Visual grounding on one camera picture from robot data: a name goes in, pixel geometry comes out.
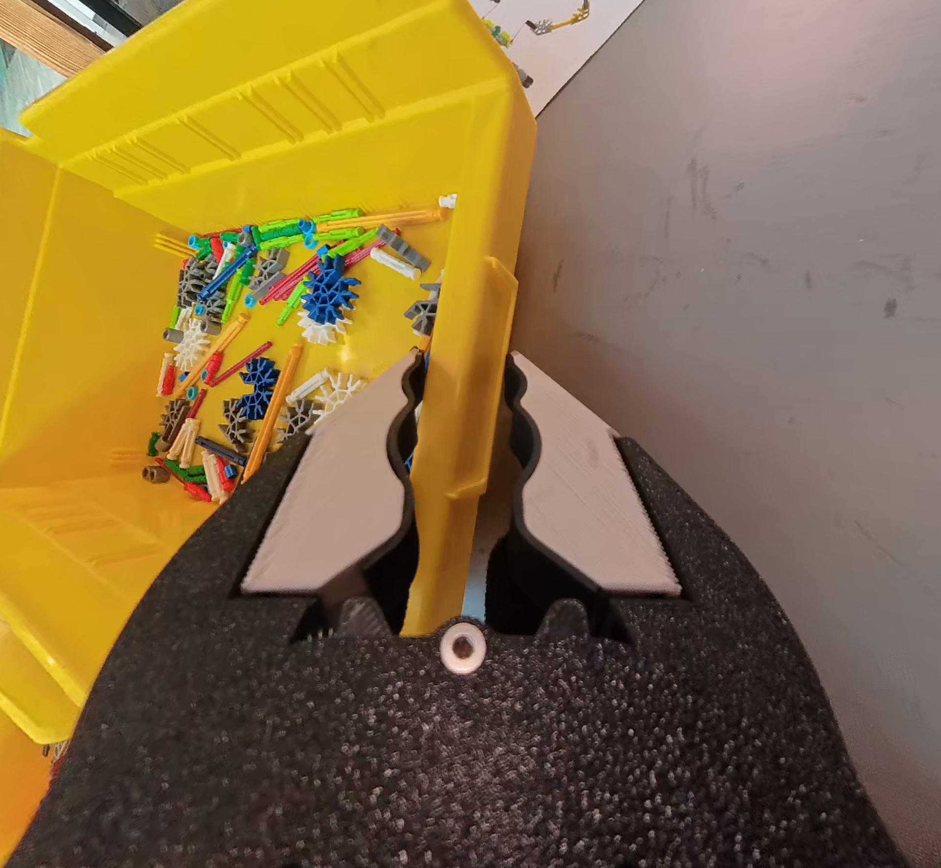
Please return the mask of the pile of colourful building pieces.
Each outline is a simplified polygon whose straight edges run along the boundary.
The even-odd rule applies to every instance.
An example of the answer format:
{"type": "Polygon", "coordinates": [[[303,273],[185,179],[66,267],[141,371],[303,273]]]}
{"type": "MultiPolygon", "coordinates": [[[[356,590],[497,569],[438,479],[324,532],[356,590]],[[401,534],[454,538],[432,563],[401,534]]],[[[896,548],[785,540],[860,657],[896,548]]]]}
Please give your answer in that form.
{"type": "Polygon", "coordinates": [[[354,268],[372,261],[420,281],[431,262],[404,227],[441,222],[436,205],[383,214],[359,207],[191,235],[158,235],[181,256],[156,396],[166,400],[148,440],[142,478],[174,482],[191,498],[225,502],[268,451],[307,434],[366,385],[338,368],[296,383],[306,345],[347,334],[359,301],[354,268]]]}

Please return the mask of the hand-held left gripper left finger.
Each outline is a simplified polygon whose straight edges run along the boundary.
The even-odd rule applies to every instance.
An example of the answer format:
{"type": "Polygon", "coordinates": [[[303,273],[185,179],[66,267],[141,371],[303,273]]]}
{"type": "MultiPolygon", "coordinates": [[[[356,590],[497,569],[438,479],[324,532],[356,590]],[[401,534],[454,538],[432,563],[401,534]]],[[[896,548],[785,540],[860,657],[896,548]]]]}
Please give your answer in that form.
{"type": "Polygon", "coordinates": [[[406,459],[424,380],[423,353],[408,353],[309,429],[240,592],[312,596],[323,628],[368,597],[401,632],[419,557],[406,459]]]}

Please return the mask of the wooden post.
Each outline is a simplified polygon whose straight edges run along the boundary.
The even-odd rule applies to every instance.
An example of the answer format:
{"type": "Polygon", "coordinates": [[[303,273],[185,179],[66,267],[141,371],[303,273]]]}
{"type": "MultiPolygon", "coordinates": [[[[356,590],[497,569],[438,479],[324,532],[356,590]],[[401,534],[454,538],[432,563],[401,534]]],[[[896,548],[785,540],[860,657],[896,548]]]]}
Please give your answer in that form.
{"type": "Polygon", "coordinates": [[[43,0],[1,0],[1,38],[66,78],[113,48],[43,0]]]}

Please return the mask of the grey desk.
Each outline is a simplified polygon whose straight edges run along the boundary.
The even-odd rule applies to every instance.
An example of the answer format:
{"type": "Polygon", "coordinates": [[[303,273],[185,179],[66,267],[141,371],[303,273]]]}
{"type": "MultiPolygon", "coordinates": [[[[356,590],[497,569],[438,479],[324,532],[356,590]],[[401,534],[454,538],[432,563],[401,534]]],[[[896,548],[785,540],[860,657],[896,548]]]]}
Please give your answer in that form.
{"type": "Polygon", "coordinates": [[[752,560],[939,864],[939,0],[645,0],[538,117],[513,347],[752,560]]]}

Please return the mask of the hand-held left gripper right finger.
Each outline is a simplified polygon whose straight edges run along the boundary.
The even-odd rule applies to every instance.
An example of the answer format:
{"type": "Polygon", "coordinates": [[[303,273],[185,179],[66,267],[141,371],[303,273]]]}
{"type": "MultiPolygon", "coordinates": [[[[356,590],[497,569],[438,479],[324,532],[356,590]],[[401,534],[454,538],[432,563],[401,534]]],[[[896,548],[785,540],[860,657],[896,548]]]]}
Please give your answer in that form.
{"type": "Polygon", "coordinates": [[[504,398],[522,474],[511,571],[531,598],[676,598],[680,582],[618,447],[619,434],[521,352],[504,398]]]}

